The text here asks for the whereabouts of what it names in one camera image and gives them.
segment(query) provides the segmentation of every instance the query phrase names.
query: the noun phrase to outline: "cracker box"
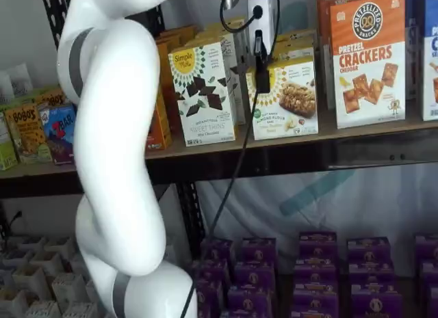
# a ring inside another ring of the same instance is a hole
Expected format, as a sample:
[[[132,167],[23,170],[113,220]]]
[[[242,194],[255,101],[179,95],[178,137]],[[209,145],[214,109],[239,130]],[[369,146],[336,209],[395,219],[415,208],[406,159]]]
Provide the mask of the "cracker box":
[[[272,318],[270,292],[263,287],[233,285],[228,291],[228,307],[230,310],[255,311]]]
[[[228,266],[235,263],[235,242],[228,239],[215,238],[209,243],[204,239],[201,243],[201,252],[206,252],[205,258],[209,260],[227,260]]]
[[[318,133],[315,71],[312,57],[269,65],[270,93],[259,94],[253,118],[255,140]],[[256,84],[253,68],[246,73],[252,109]]]
[[[301,256],[337,258],[337,237],[333,231],[301,232],[298,241]]]
[[[392,282],[395,280],[394,265],[387,262],[349,262],[348,273],[351,283]]]
[[[422,7],[422,115],[438,119],[438,0],[420,0]]]
[[[166,149],[172,144],[170,127],[167,119],[166,107],[164,106],[163,93],[158,89],[157,103],[149,127],[146,141],[147,150]]]
[[[62,313],[65,313],[73,302],[88,301],[85,282],[81,275],[59,274],[52,282],[52,289]]]
[[[230,287],[231,282],[227,260],[193,261],[191,271],[195,278],[222,282],[225,290]]]
[[[404,0],[330,6],[338,129],[404,120]]]
[[[198,278],[194,281],[198,303],[201,306],[208,305],[211,317],[219,317],[224,308],[224,293],[222,283],[218,281]]]
[[[40,108],[40,116],[47,145],[56,165],[72,164],[75,109],[73,105]]]
[[[37,104],[25,104],[5,112],[21,163],[51,162]]]
[[[394,284],[352,284],[353,318],[402,318],[402,295]]]
[[[294,285],[294,304],[307,308],[327,308],[339,315],[338,289],[335,282],[296,281]]]
[[[294,276],[312,282],[336,281],[337,266],[332,259],[299,258],[295,261]]]
[[[55,301],[35,301],[26,311],[26,318],[61,318]]]
[[[5,114],[0,112],[0,170],[7,170],[18,164],[15,156],[14,144],[12,143]]]
[[[28,308],[25,292],[0,289],[0,313],[2,317],[25,318]]]
[[[186,146],[235,140],[226,40],[201,39],[169,55]]]
[[[391,260],[391,244],[386,237],[347,240],[348,260]]]

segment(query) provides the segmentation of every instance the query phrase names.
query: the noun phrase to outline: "orange box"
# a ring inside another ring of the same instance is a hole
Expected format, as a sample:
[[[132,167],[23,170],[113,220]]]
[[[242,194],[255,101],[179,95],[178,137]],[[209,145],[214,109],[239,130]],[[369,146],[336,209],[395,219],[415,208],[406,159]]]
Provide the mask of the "orange box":
[[[163,94],[161,87],[158,88],[157,103],[149,127],[148,138],[146,141],[146,151],[166,149],[172,144],[172,136],[170,135],[169,123],[166,115],[166,107],[164,106]]]
[[[404,119],[404,9],[404,0],[331,1],[338,128]],[[380,92],[370,93],[372,80]],[[359,101],[354,111],[344,100],[351,90]]]

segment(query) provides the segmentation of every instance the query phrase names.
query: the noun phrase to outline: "chocolate image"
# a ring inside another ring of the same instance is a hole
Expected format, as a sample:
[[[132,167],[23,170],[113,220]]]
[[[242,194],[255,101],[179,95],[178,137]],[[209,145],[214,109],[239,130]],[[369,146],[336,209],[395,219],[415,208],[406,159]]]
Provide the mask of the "chocolate image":
[[[187,93],[189,94],[190,97],[198,93],[198,89],[196,88],[194,82],[191,82],[191,84],[187,86]]]
[[[220,97],[218,94],[209,94],[207,95],[207,99],[208,99],[208,105],[211,108],[222,111],[222,103],[220,102]]]
[[[227,86],[227,79],[225,79],[224,77],[221,78],[221,79],[219,79],[218,82],[219,82],[220,84],[222,84],[224,87]]]
[[[198,90],[205,87],[205,80],[202,77],[193,77],[193,82]]]
[[[198,111],[199,111],[199,105],[195,104],[195,105],[193,105],[193,106],[191,106],[189,108],[189,110],[188,110],[187,114],[185,115],[185,117],[188,118],[189,116],[192,116],[192,115],[198,113]]]
[[[212,94],[216,87],[204,87],[201,92],[199,92],[199,96],[207,96],[208,94]]]

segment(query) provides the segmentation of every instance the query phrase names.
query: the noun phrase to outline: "power cord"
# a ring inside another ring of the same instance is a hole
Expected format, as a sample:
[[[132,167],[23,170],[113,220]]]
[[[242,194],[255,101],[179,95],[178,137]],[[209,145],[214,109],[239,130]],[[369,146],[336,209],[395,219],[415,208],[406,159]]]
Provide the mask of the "power cord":
[[[222,26],[230,33],[238,33],[243,31],[244,29],[246,29],[255,19],[255,16],[253,15],[248,22],[246,22],[243,26],[239,27],[238,29],[231,29],[227,23],[224,20],[224,4],[225,4],[225,0],[222,0],[220,2],[220,21],[222,23]],[[274,35],[274,42],[272,43],[272,49],[271,52],[268,56],[268,59],[265,62],[265,66],[264,68],[267,68],[268,64],[270,63],[271,59],[272,59],[272,53],[274,52],[274,48],[275,48],[275,44],[276,44],[276,38],[279,34],[279,25],[280,25],[280,0],[276,0],[276,4],[277,4],[277,16],[276,16],[276,25],[275,25],[275,35]],[[246,133],[245,133],[245,138],[244,138],[244,143],[242,146],[242,149],[240,150],[240,155],[239,155],[239,159],[237,160],[237,165],[234,169],[234,173],[233,176],[231,177],[230,183],[227,187],[227,190],[225,191],[225,195],[224,198],[222,199],[222,202],[219,205],[219,209],[218,212],[216,212],[216,215],[214,216],[213,222],[211,223],[211,226],[209,228],[208,231],[208,235],[207,235],[207,243],[210,243],[211,240],[214,237],[214,230],[216,228],[216,225],[218,224],[219,221],[219,217],[222,214],[222,212],[224,211],[225,208],[225,203],[228,200],[228,197],[231,193],[231,189],[233,188],[234,182],[236,180],[236,178],[239,175],[240,172],[240,168],[242,167],[242,163],[245,157],[245,153],[246,153],[246,145],[248,144],[248,139],[249,139],[249,134],[251,131],[251,128],[253,126],[253,118],[254,118],[254,112],[255,112],[255,106],[257,104],[257,98],[259,96],[258,92],[255,92],[254,95],[254,102],[253,102],[253,107],[251,109],[251,119],[250,122],[248,123],[248,126],[246,127]],[[207,251],[204,251],[201,254],[201,261],[203,261],[205,259],[207,255]],[[187,296],[187,299],[185,300],[185,304],[184,304],[184,308],[183,311],[181,313],[181,318],[185,318],[185,315],[187,313],[187,310],[189,308],[189,304],[190,304],[190,300],[192,299],[193,293],[195,290],[195,285],[194,282],[192,283],[192,286],[190,287],[190,291],[189,294]]]

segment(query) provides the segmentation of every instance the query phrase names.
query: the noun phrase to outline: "purple box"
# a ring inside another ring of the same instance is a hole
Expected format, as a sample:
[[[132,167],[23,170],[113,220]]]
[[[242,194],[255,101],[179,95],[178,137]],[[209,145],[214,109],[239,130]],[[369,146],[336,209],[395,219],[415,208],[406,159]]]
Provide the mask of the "purple box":
[[[198,303],[200,305],[208,305],[211,318],[218,318],[224,308],[222,283],[204,278],[196,279],[194,283],[198,295]]]
[[[353,318],[402,318],[402,295],[394,284],[352,284],[351,309]]]
[[[352,261],[348,264],[348,273],[352,284],[392,282],[396,277],[391,261],[384,263]]]
[[[295,281],[293,303],[297,306],[319,309],[328,308],[339,315],[338,288],[336,282]]]
[[[347,240],[348,260],[391,260],[391,244],[386,237],[356,238]]]
[[[272,318],[270,291],[254,285],[233,285],[228,291],[228,307],[231,310],[255,311]]]
[[[337,313],[329,308],[309,308],[308,306],[293,305],[289,318],[337,318]]]
[[[295,261],[294,276],[312,282],[336,281],[337,265],[333,259],[299,258]]]
[[[265,261],[277,268],[275,238],[244,238],[240,248],[242,261]]]
[[[337,237],[333,231],[306,231],[300,233],[300,256],[337,258]]]
[[[190,269],[194,278],[220,281],[226,290],[231,285],[227,260],[193,261]]]

